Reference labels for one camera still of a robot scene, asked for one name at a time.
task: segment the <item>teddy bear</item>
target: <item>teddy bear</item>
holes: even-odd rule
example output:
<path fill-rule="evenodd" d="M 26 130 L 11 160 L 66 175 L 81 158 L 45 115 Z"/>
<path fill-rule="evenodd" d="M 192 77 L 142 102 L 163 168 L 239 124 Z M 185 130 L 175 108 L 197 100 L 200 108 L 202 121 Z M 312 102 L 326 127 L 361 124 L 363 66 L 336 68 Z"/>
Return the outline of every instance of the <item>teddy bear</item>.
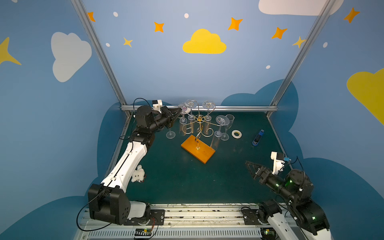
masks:
<path fill-rule="evenodd" d="M 136 181 L 143 182 L 144 176 L 145 176 L 144 169 L 141 167 L 141 165 L 138 165 L 137 169 L 135 171 L 133 171 L 131 181 L 132 182 L 136 182 Z"/>

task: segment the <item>green tabletop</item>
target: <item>green tabletop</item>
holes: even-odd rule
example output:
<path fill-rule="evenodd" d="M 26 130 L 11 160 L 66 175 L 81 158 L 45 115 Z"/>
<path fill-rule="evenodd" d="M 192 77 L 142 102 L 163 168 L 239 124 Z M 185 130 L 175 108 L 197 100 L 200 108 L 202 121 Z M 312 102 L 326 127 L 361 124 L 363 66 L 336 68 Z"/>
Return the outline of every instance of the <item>green tabletop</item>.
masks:
<path fill-rule="evenodd" d="M 226 114 L 213 112 L 212 122 L 217 115 Z M 228 141 L 220 141 L 218 150 L 206 164 L 180 146 L 189 135 L 178 134 L 179 122 L 171 128 L 176 132 L 173 139 L 166 138 L 168 129 L 155 133 L 153 145 L 139 163 L 145 170 L 145 181 L 129 182 L 126 192 L 128 199 L 152 204 L 259 203 L 274 199 L 275 194 L 267 186 L 253 180 L 245 166 L 245 161 L 251 161 L 272 169 L 271 151 L 281 152 L 268 119 L 263 112 L 231 114 L 235 120 L 228 133 L 236 129 L 242 133 L 242 137 L 235 139 L 230 136 Z M 265 133 L 258 146 L 254 147 L 252 141 L 261 129 Z M 201 140 L 210 145 L 212 137 L 202 136 Z M 120 156 L 127 143 L 124 141 Z M 287 167 L 281 176 L 288 171 Z"/>

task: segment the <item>robotic arm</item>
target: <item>robotic arm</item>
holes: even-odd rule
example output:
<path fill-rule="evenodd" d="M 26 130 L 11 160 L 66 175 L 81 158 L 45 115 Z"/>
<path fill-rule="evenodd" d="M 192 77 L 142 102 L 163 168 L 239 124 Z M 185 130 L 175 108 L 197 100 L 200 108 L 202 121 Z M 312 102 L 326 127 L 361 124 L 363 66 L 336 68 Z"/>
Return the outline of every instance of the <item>robotic arm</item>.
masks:
<path fill-rule="evenodd" d="M 117 162 L 111 173 L 101 181 L 92 184 L 88 190 L 89 215 L 92 219 L 122 225 L 130 218 L 145 216 L 147 205 L 143 202 L 129 201 L 125 195 L 127 185 L 140 160 L 151 147 L 155 132 L 164 127 L 170 128 L 181 113 L 181 108 L 168 109 L 161 101 L 153 102 L 155 109 L 141 106 L 136 112 L 137 127 L 130 136 L 127 149 Z"/>
<path fill-rule="evenodd" d="M 284 199 L 293 219 L 308 240 L 331 240 L 327 217 L 321 207 L 311 199 L 313 183 L 298 169 L 291 170 L 284 179 L 279 177 L 277 173 L 283 165 L 276 162 L 274 153 L 271 155 L 275 162 L 273 170 L 249 161 L 245 163 L 253 179 L 260 178 L 261 185 L 267 185 Z M 269 223 L 282 240 L 298 240 L 275 201 L 262 202 L 257 217 L 262 223 Z"/>

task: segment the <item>white cloud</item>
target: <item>white cloud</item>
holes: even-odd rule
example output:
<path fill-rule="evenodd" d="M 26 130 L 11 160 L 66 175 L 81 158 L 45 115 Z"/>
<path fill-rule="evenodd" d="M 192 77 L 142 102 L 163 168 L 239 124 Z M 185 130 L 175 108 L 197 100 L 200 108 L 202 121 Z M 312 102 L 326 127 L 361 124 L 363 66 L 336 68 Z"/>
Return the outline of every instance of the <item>white cloud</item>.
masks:
<path fill-rule="evenodd" d="M 265 14 L 317 16 L 327 0 L 260 0 L 259 10 Z M 334 14 L 344 0 L 336 0 L 331 14 Z"/>
<path fill-rule="evenodd" d="M 59 82 L 68 81 L 91 57 L 91 45 L 76 34 L 54 33 L 51 48 L 55 62 L 53 74 Z"/>

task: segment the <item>cloud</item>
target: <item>cloud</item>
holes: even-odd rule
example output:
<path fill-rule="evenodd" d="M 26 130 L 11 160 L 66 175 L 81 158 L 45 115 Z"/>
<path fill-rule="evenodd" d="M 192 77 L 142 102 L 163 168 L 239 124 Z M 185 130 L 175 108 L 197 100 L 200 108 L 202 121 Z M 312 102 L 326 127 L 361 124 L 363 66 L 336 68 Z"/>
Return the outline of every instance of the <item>cloud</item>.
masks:
<path fill-rule="evenodd" d="M 318 16 L 327 0 L 260 0 L 259 10 L 265 14 Z M 344 0 L 336 0 L 331 14 L 334 14 Z"/>
<path fill-rule="evenodd" d="M 59 82 L 68 81 L 91 57 L 91 45 L 76 34 L 54 33 L 51 48 L 55 62 L 53 74 Z"/>
<path fill-rule="evenodd" d="M 186 53 L 206 53 L 219 54 L 223 53 L 227 46 L 222 43 L 219 35 L 210 33 L 206 29 L 199 29 L 193 33 L 191 40 L 183 45 Z"/>
<path fill-rule="evenodd" d="M 375 74 L 359 72 L 347 81 L 351 94 L 384 124 L 384 68 Z"/>

